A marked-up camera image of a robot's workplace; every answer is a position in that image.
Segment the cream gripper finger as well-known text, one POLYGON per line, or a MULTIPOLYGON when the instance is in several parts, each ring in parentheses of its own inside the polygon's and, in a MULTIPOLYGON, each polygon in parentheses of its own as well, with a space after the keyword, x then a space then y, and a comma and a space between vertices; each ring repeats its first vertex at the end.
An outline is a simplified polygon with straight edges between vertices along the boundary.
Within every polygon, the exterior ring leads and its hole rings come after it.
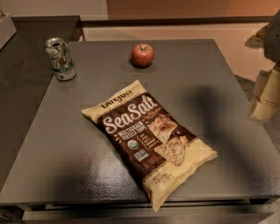
POLYGON ((250 37, 251 43, 254 46, 262 46, 264 38, 267 34, 268 26, 265 25, 261 29, 259 29, 254 35, 250 37))
POLYGON ((251 119, 269 120, 280 107, 280 64, 269 72, 261 70, 253 90, 248 112, 251 119))

